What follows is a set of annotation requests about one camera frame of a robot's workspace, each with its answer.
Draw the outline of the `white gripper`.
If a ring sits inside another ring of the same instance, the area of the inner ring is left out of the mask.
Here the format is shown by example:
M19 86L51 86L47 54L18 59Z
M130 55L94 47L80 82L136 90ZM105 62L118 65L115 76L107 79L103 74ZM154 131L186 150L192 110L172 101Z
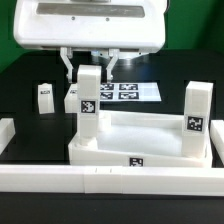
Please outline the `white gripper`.
M17 0L14 38L25 48L60 48L69 83L76 81L72 49L109 49L102 57L111 81L120 50L162 48L165 12L166 0Z

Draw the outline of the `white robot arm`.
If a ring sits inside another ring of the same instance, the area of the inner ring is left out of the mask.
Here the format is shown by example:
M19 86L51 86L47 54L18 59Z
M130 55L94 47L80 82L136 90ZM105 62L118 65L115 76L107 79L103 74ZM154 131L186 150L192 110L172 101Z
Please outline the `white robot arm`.
M169 0L17 0L13 34L26 49L58 50L73 76L75 51L109 60L158 52L165 43Z

